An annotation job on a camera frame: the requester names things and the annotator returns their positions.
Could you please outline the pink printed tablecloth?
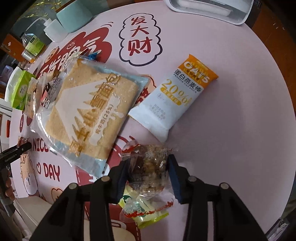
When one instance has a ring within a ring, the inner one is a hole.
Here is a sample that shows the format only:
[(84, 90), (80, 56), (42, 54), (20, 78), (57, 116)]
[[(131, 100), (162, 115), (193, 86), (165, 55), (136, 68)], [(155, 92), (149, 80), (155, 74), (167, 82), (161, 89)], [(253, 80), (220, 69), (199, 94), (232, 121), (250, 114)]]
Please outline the pink printed tablecloth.
[(228, 183), (264, 232), (282, 215), (295, 177), (295, 112), (285, 80), (247, 25), (177, 13), (163, 1), (99, 14), (30, 66), (62, 66), (71, 50), (111, 44), (107, 65), (150, 75), (155, 85), (194, 55), (218, 79), (170, 130), (178, 163), (206, 183)]

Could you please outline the green small snack packet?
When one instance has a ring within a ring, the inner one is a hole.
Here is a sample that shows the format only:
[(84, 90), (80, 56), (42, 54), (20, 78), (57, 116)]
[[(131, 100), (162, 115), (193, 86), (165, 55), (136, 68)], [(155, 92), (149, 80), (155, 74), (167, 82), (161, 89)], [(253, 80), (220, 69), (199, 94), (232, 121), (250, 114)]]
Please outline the green small snack packet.
[(122, 208), (119, 220), (126, 223), (135, 222), (138, 228), (142, 229), (167, 217), (168, 209), (173, 206), (174, 200), (163, 199), (158, 194), (153, 197), (140, 196), (126, 185), (118, 204)]

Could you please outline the white plastic tray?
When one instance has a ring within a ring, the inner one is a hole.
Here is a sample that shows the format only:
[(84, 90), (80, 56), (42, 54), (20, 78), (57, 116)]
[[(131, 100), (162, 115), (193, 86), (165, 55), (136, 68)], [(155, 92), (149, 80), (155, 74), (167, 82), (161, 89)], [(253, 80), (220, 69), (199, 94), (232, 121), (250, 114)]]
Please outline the white plastic tray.
[(31, 233), (35, 231), (52, 206), (37, 196), (16, 198), (14, 205)]

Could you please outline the large bread package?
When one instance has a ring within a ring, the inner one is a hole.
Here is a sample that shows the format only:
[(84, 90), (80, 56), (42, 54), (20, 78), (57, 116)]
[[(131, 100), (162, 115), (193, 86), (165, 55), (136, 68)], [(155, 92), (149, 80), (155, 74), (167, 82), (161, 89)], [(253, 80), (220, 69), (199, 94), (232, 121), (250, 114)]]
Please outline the large bread package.
[(70, 165), (100, 177), (125, 123), (149, 79), (76, 57), (58, 75), (58, 88), (31, 123), (49, 150)]

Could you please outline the green tissue pack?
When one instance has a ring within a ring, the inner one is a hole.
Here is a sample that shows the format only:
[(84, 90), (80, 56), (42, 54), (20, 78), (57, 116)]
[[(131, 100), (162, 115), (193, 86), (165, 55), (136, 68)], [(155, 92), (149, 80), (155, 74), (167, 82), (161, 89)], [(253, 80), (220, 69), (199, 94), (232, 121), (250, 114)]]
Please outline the green tissue pack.
[(36, 78), (35, 75), (26, 70), (16, 67), (6, 86), (4, 100), (11, 105), (12, 108), (24, 110), (26, 104), (26, 96), (30, 80)]

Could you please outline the white countertop sterilizer cabinet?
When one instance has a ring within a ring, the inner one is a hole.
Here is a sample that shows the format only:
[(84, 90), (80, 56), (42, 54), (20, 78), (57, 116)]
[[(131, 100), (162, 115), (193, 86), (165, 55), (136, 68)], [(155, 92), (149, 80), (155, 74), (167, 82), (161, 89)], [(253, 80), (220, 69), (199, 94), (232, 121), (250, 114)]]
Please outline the white countertop sterilizer cabinet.
[(233, 25), (242, 25), (247, 20), (254, 3), (252, 0), (164, 0), (164, 2), (172, 11), (206, 16)]

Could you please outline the clear nut snack packet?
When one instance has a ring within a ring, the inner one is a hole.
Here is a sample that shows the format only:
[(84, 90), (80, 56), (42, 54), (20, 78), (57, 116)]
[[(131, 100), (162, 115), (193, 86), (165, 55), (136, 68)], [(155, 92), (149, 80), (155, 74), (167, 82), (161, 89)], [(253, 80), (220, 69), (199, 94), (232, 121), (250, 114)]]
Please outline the clear nut snack packet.
[(161, 193), (168, 183), (167, 160), (171, 148), (130, 142), (121, 157), (128, 162), (127, 189), (135, 197), (150, 199)]

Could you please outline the yellow cake snack pack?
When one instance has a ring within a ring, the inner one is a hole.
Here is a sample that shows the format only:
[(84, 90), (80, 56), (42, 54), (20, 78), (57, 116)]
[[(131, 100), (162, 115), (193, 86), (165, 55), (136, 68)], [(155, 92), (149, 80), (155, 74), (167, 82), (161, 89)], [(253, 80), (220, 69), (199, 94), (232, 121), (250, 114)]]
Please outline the yellow cake snack pack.
[(41, 91), (41, 82), (32, 77), (28, 85), (26, 104), (24, 109), (24, 114), (31, 119), (34, 118), (34, 115), (38, 111), (41, 99)]

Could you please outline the teal canister with brown lid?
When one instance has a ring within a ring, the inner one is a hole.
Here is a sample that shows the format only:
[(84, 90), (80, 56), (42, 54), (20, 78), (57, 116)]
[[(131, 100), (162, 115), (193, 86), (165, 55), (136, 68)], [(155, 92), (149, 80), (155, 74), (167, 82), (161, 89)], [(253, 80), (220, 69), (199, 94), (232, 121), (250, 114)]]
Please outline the teal canister with brown lid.
[(92, 13), (81, 1), (69, 1), (56, 10), (56, 16), (63, 28), (75, 32), (92, 20)]

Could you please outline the orange white oats bar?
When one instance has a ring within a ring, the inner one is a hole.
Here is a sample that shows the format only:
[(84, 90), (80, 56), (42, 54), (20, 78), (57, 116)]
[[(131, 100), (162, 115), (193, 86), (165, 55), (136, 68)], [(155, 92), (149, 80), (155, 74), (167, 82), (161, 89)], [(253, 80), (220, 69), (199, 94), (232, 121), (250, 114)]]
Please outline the orange white oats bar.
[(169, 130), (218, 75), (193, 55), (128, 115), (164, 143)]

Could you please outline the red white snack packet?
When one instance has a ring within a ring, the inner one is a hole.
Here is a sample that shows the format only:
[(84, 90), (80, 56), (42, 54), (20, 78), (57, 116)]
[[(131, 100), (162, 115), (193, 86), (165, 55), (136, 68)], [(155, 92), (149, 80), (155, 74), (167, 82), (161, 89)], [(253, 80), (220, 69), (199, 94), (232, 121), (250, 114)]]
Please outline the red white snack packet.
[(58, 93), (62, 86), (62, 78), (60, 77), (60, 71), (54, 70), (53, 72), (44, 75), (45, 81), (41, 95), (41, 106), (48, 108), (49, 105), (54, 102), (58, 96)]

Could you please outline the clear bottle green label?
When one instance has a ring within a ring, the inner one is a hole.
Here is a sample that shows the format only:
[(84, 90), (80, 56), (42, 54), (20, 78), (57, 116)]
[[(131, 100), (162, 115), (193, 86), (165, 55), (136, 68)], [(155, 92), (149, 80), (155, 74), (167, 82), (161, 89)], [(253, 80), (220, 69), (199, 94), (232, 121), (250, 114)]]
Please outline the clear bottle green label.
[(46, 45), (33, 33), (23, 33), (21, 39), (24, 49), (35, 59), (46, 50)]

